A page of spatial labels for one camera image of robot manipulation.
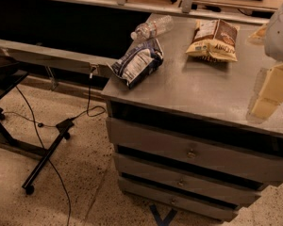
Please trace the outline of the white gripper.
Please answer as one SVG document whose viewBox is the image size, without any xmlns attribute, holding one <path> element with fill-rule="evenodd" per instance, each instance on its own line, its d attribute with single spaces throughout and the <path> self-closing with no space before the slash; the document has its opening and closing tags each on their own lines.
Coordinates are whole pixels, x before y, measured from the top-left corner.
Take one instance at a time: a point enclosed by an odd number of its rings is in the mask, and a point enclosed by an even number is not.
<svg viewBox="0 0 283 226">
<path fill-rule="evenodd" d="M 273 14 L 268 24 L 263 24 L 248 37 L 252 44 L 264 43 L 265 54 L 277 61 L 283 61 L 283 4 Z M 250 114 L 267 120 L 283 103 L 283 62 L 263 70 L 258 77 L 255 99 Z"/>
</svg>

